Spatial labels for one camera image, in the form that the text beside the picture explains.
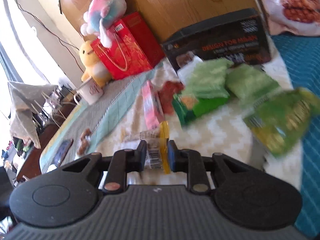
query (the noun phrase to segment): smartphone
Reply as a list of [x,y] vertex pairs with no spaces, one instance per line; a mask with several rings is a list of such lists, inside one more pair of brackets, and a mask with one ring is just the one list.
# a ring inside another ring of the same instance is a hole
[[73,141],[74,141],[73,139],[67,139],[60,144],[52,163],[47,169],[47,172],[53,171],[61,165],[61,163],[63,162],[64,158],[68,153],[68,150],[72,146]]

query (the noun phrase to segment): barcode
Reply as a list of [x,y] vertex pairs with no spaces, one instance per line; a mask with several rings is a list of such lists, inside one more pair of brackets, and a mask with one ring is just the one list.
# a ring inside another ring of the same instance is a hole
[[160,152],[158,149],[149,150],[149,160],[150,160],[150,167],[152,169],[162,169],[162,161],[160,158]]
[[122,30],[122,29],[123,29],[122,24],[119,24],[119,25],[117,25],[117,26],[115,27],[115,31],[116,31],[116,32],[118,32],[118,31],[120,31],[120,30]]

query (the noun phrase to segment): power cord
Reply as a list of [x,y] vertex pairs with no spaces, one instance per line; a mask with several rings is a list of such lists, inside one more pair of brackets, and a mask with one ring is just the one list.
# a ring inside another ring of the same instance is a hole
[[77,60],[76,60],[76,57],[71,53],[71,51],[69,50],[69,48],[68,48],[66,45],[64,45],[63,43],[65,43],[65,44],[67,44],[67,45],[69,45],[69,46],[71,46],[71,47],[73,47],[73,48],[75,48],[75,49],[77,49],[77,50],[79,50],[79,49],[78,49],[76,46],[74,46],[74,45],[72,45],[72,44],[70,44],[70,43],[67,43],[67,42],[63,41],[62,39],[60,39],[60,37],[59,37],[58,35],[54,34],[52,31],[50,31],[50,30],[43,24],[43,22],[42,22],[41,20],[39,20],[39,19],[38,19],[36,16],[34,16],[32,13],[24,10],[24,9],[22,8],[22,6],[18,3],[18,0],[15,0],[15,1],[16,1],[16,4],[17,4],[19,10],[21,10],[21,11],[23,11],[23,12],[31,15],[31,16],[32,16],[37,22],[39,22],[49,33],[51,33],[52,35],[54,35],[54,36],[56,36],[56,37],[58,38],[60,44],[69,51],[69,53],[71,54],[71,56],[75,59],[78,67],[80,68],[80,70],[84,73],[84,71],[82,70],[82,68],[81,68],[81,67],[79,66],[79,64],[78,64],[78,62],[77,62]]

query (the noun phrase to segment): pink package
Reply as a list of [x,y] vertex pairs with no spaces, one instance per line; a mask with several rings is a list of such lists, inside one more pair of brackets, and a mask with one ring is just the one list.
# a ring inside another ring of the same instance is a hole
[[158,93],[154,91],[150,81],[147,81],[142,87],[144,118],[148,130],[158,127],[164,121]]
[[320,36],[320,0],[262,0],[269,32]]

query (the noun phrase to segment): blanket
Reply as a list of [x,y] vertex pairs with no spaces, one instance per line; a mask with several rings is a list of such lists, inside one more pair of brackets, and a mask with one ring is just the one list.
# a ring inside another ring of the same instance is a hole
[[[273,42],[270,42],[273,60],[264,65],[265,71],[277,80],[284,89],[291,89],[292,85],[285,64],[276,50]],[[168,60],[165,60],[163,67],[151,80],[156,90],[159,90],[165,81],[178,81],[178,77],[172,69]],[[229,102],[196,119],[189,126],[182,128],[176,114],[166,115],[170,127],[170,139],[175,140],[178,148],[190,148],[201,153],[202,156],[211,156],[214,152],[223,152],[244,163],[252,164],[255,156],[260,158],[265,154],[264,149],[255,143],[250,130],[242,121],[242,110],[237,101]],[[119,122],[115,129],[96,148],[103,156],[111,156],[117,150],[123,148],[134,148],[135,145],[122,143],[122,138],[130,133],[138,133],[147,130],[142,94],[139,92],[132,108]],[[271,175],[281,178],[297,189],[300,189],[301,181],[301,144],[298,143],[291,154],[283,159],[274,160],[268,158],[265,170]],[[174,176],[163,175],[161,171],[148,171],[142,174],[142,181],[145,184],[174,184],[186,183],[183,174]]]
[[[289,34],[273,36],[293,87],[306,87],[320,97],[320,38]],[[320,117],[303,138],[302,210],[295,226],[305,235],[320,232]]]
[[61,142],[74,139],[62,165],[75,159],[81,133],[89,128],[92,131],[90,147],[87,152],[94,152],[100,141],[107,136],[126,114],[133,104],[141,85],[152,78],[154,72],[162,65],[160,62],[155,69],[137,76],[114,81],[104,87],[104,94],[94,105],[89,106],[84,100],[76,106],[63,125],[50,140],[40,156],[41,172],[45,173],[54,159]]

